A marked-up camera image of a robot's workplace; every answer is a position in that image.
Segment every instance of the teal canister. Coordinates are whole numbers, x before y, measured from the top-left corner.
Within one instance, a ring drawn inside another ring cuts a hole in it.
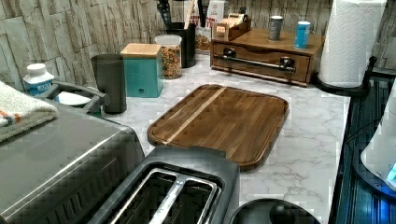
[[[156,98],[163,89],[161,45],[128,44],[121,52],[128,97]]]

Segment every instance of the wooden lid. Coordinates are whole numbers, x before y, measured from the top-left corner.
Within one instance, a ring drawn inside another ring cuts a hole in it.
[[[160,50],[161,45],[132,43],[122,50],[121,55],[124,58],[156,58]]]

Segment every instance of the glass jar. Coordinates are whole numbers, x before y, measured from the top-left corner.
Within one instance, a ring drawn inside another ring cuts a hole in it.
[[[163,78],[181,77],[181,37],[178,35],[159,35],[155,43],[162,46]]]

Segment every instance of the white marble countertop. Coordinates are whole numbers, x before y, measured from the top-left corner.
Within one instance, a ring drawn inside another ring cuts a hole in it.
[[[127,111],[104,117],[132,127],[148,155],[154,149],[147,138],[149,125],[204,84],[268,93],[289,102],[287,120],[267,160],[240,175],[239,205],[260,198],[282,199],[306,209],[320,223],[328,223],[348,97],[313,86],[302,88],[211,70],[209,57],[197,55],[197,64],[183,69],[181,78],[164,81],[159,98],[128,97]]]

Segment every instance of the towel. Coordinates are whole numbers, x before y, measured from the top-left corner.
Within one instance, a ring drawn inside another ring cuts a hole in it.
[[[55,106],[21,93],[0,81],[0,142],[54,119]]]

